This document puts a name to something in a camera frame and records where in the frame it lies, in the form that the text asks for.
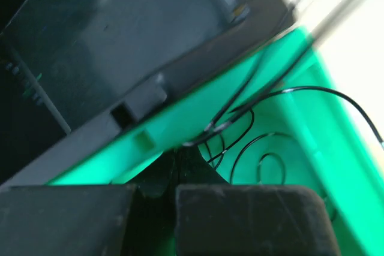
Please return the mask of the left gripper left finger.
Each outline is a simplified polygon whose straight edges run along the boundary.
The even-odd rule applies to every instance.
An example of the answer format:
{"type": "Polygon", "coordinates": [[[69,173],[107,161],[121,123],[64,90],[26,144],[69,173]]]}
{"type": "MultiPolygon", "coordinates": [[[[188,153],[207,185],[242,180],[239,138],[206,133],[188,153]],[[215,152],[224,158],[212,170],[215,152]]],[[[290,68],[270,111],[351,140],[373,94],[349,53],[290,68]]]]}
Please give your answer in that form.
{"type": "Polygon", "coordinates": [[[120,185],[15,186],[1,192],[2,255],[175,255],[175,154],[120,185]]]}

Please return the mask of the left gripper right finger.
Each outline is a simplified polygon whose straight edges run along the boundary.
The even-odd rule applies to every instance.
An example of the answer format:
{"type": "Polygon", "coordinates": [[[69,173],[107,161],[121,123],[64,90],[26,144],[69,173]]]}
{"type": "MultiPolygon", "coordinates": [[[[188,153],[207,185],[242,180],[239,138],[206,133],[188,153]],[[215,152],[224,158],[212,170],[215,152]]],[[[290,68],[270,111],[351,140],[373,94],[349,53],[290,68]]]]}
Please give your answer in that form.
{"type": "Polygon", "coordinates": [[[315,176],[299,150],[247,157],[250,185],[231,185],[198,148],[176,151],[178,255],[340,255],[315,176]]]}

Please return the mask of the green plastic bin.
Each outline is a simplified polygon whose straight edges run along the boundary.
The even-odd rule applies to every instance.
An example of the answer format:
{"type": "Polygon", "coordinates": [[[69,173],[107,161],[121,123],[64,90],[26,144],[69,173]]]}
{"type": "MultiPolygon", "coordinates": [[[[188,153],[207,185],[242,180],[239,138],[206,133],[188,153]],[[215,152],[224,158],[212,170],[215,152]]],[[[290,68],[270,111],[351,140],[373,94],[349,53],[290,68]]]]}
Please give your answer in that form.
{"type": "MultiPolygon", "coordinates": [[[[52,185],[124,183],[169,149],[201,132],[259,55],[235,65],[175,104],[53,178],[52,185]]],[[[343,255],[383,254],[383,174],[332,86],[322,58],[309,51],[280,85],[282,94],[255,105],[207,144],[204,159],[234,185],[252,184],[249,156],[266,168],[270,152],[299,150],[312,169],[316,192],[334,218],[343,255]]]]}

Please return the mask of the black plastic bin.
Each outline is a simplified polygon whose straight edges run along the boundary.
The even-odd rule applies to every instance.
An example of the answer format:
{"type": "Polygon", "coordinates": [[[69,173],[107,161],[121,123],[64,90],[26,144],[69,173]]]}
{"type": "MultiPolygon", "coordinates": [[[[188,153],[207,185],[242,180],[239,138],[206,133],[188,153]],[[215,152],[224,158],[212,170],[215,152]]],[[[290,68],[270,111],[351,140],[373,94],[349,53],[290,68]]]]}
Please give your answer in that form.
{"type": "Polygon", "coordinates": [[[286,0],[25,0],[1,47],[25,79],[32,156],[5,186],[41,185],[209,81],[294,22],[286,0]]]}

